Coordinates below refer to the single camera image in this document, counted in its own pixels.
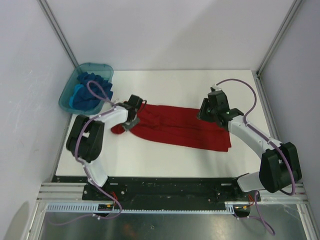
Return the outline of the red t shirt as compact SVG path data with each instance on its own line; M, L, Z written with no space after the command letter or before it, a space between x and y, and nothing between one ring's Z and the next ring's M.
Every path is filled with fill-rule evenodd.
M129 132L152 142L228 152L232 147L229 132L215 122L198 119L197 114L194 108L147 104Z

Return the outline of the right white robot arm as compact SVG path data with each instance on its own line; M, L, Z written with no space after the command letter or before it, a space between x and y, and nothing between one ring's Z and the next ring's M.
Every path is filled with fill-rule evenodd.
M270 193L283 191L291 186L295 193L296 182L302 179L302 171L296 146L266 136L257 127L244 120L245 115L237 108L230 108L226 94L212 89L203 99L197 118L216 123L220 128L235 135L250 147L260 158L258 172L247 173L235 178L230 188L231 196L242 201L249 192L267 190Z

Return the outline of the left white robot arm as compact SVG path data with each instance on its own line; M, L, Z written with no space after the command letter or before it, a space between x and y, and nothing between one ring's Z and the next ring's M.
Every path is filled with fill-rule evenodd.
M129 100L118 102L98 115L78 115L75 118L66 149L82 165L89 183L94 185L93 194L100 200L107 199L111 193L111 188L105 184L108 175L100 160L105 130L118 125L125 131L131 130L140 122L138 113L146 104L147 100L132 94Z

